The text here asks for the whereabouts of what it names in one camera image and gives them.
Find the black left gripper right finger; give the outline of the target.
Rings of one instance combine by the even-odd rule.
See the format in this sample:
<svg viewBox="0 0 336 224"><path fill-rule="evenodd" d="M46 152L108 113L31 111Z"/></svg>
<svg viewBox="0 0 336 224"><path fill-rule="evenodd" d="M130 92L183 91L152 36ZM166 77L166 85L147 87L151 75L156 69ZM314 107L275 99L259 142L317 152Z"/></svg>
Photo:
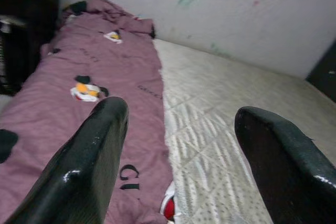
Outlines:
<svg viewBox="0 0 336 224"><path fill-rule="evenodd" d="M235 134L274 224L336 224L336 167L291 121L245 106Z"/></svg>

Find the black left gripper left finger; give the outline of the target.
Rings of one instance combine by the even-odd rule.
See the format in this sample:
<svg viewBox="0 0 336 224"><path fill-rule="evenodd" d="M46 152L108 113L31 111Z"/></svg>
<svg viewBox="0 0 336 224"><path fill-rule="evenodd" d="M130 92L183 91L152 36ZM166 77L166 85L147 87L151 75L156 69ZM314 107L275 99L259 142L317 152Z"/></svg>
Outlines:
<svg viewBox="0 0 336 224"><path fill-rule="evenodd" d="M122 98L100 101L51 158L5 224L103 224L128 116Z"/></svg>

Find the purple cartoon print blanket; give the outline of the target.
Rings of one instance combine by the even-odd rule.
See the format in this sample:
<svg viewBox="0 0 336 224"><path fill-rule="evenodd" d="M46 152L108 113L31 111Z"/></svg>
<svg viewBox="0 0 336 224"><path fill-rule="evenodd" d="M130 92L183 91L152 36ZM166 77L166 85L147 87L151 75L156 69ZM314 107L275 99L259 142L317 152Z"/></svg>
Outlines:
<svg viewBox="0 0 336 224"><path fill-rule="evenodd" d="M36 71L0 114L0 224L56 152L109 97L128 105L128 130L103 224L173 224L161 62L154 25L107 0L64 11Z"/></svg>

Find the black tufted headboard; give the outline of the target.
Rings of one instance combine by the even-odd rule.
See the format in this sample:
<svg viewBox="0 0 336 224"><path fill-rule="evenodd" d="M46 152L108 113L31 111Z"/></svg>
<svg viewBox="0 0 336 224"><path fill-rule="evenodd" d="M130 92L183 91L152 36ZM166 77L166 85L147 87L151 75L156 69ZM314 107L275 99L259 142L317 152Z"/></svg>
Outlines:
<svg viewBox="0 0 336 224"><path fill-rule="evenodd" d="M306 81L336 103L336 39L308 74Z"/></svg>

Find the grey quilted mattress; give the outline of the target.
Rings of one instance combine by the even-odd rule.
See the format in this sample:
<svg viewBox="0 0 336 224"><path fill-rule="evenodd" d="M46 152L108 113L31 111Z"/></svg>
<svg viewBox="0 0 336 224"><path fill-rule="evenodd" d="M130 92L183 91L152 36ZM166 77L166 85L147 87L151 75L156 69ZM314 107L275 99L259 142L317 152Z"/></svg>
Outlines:
<svg viewBox="0 0 336 224"><path fill-rule="evenodd" d="M336 104L309 83L163 40L176 224L273 224L234 133L239 108L294 123L336 165Z"/></svg>

